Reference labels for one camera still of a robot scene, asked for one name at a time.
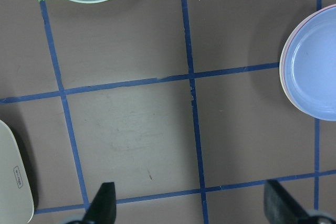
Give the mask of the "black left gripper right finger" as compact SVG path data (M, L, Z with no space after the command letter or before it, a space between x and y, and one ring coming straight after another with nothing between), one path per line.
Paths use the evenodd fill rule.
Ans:
M265 182L264 214L269 223L315 223L315 217L310 216L277 180Z

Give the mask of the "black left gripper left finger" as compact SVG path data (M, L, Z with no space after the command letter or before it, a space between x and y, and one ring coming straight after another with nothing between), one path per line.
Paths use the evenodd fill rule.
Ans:
M115 190L114 182L102 183L82 222L114 224L117 216Z

